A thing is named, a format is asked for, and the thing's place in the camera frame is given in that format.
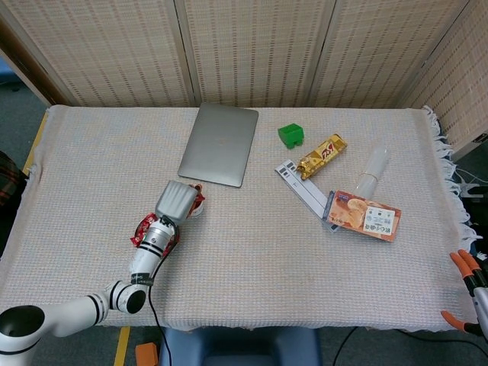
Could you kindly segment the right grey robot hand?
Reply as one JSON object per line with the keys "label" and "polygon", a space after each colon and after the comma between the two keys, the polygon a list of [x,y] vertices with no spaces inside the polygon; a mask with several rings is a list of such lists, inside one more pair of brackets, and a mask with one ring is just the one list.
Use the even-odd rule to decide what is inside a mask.
{"label": "right grey robot hand", "polygon": [[467,323],[457,319],[447,310],[441,316],[453,328],[487,340],[487,274],[480,266],[479,260],[464,249],[451,252],[450,258],[456,265],[466,285],[477,315],[477,323]]}

